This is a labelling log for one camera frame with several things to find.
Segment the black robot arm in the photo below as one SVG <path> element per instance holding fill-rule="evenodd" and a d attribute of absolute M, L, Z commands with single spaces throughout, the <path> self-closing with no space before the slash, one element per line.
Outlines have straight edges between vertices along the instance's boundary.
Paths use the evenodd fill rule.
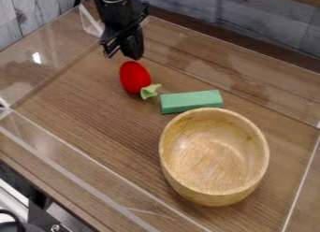
<path fill-rule="evenodd" d="M 143 56 L 140 23 L 148 15 L 148 3 L 143 0 L 94 0 L 104 25 L 100 45 L 111 58 L 122 54 L 138 61 Z"/>

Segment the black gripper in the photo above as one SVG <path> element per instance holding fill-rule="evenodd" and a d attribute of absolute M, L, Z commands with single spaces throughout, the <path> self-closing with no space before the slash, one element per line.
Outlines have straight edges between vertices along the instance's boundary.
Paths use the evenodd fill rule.
<path fill-rule="evenodd" d="M 100 37 L 104 55 L 111 58 L 118 51 L 138 61 L 143 56 L 140 23 L 148 15 L 148 4 L 139 0 L 106 3 L 99 0 L 99 15 L 104 30 Z"/>

